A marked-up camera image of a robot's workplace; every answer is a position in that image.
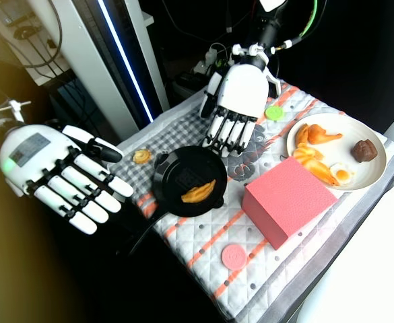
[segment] black frying pan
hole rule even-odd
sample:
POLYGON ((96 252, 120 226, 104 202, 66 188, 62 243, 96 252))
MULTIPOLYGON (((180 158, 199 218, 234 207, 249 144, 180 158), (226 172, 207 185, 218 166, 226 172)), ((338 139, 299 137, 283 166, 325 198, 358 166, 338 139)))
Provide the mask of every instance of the black frying pan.
POLYGON ((150 217, 149 226, 140 235, 129 255, 153 225, 165 214, 196 217, 224 204, 227 175, 222 160, 213 152, 199 146, 181 147, 169 154, 158 156, 155 163, 152 191, 158 208, 150 217), (211 194, 200 203, 183 203, 181 196, 192 187, 203 186, 216 180, 211 194))

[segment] pink cube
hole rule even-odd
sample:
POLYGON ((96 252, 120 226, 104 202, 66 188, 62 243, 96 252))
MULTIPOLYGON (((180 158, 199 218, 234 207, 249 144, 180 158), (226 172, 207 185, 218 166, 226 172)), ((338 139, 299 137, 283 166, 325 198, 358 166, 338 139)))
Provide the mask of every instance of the pink cube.
POLYGON ((246 185, 242 209, 278 249, 336 201, 322 182, 289 157, 246 185))

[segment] quilted tablecloth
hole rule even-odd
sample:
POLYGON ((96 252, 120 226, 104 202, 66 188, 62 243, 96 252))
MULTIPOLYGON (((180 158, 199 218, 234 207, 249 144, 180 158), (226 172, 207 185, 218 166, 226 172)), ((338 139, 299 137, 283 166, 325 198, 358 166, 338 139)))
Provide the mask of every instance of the quilted tablecloth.
MULTIPOLYGON (((157 206, 150 192, 156 155, 198 145, 205 136, 211 120, 198 117, 202 98, 202 91, 196 93, 119 145, 125 158, 110 170, 132 185, 135 203, 146 217, 157 206), (138 149, 150 150, 153 158, 149 163, 137 165, 132 161, 138 149)), ((333 190, 338 202, 274 250, 240 207, 244 185, 285 158, 286 136, 298 120, 310 114, 343 112, 287 83, 282 83, 278 99, 267 101, 267 105, 272 104, 284 109, 284 118, 276 122, 261 116, 244 153, 223 159, 228 172, 224 206, 194 218, 168 214, 155 226, 225 319, 235 322, 287 320, 297 301, 348 241, 394 177, 394 142, 377 134, 389 160, 384 176, 367 189, 333 190), (228 244, 240 244, 246 250, 243 269, 231 271, 222 264, 221 252, 228 244)))

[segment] egg yolk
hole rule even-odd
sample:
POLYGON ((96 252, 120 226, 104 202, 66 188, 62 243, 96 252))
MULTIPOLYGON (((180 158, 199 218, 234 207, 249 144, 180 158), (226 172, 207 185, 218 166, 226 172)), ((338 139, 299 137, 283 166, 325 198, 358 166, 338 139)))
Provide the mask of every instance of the egg yolk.
POLYGON ((340 180, 348 180, 350 178, 350 173, 345 170, 338 170, 336 173, 336 177, 340 180))

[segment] gray label on robotic hand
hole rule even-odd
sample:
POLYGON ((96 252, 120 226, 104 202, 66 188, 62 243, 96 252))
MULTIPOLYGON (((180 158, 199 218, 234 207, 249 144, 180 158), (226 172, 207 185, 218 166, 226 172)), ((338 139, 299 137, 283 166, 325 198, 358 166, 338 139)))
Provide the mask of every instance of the gray label on robotic hand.
POLYGON ((46 147, 49 143, 50 141, 47 138, 43 137, 39 133, 35 133, 18 145, 9 158, 11 158, 19 167, 23 167, 24 164, 26 164, 36 153, 46 147))

